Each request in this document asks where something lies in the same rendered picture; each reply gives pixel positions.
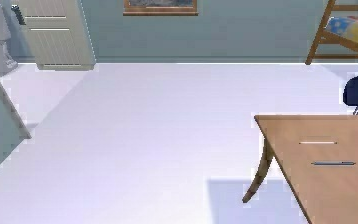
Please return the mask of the beige room door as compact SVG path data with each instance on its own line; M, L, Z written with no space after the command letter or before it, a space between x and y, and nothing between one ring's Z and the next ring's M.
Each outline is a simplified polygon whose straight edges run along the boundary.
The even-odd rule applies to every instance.
M39 70L88 71L96 64L81 0L17 0Z

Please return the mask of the light wooden table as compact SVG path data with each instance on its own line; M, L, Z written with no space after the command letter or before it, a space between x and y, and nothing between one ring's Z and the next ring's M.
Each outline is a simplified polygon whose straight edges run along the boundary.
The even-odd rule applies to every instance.
M358 115L256 115L264 137L248 202L276 161L309 224L358 224ZM303 145L300 141L336 141ZM315 166L314 161L353 161Z

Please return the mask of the grey pen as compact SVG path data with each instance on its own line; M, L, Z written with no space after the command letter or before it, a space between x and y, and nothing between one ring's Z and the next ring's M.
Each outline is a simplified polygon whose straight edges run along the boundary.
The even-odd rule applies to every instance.
M314 161L311 163L315 166L353 166L356 162L353 161Z

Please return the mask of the wood framed wall picture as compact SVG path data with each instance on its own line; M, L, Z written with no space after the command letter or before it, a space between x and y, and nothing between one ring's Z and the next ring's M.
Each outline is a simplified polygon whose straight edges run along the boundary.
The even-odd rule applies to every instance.
M197 0L124 0L124 16L197 16Z

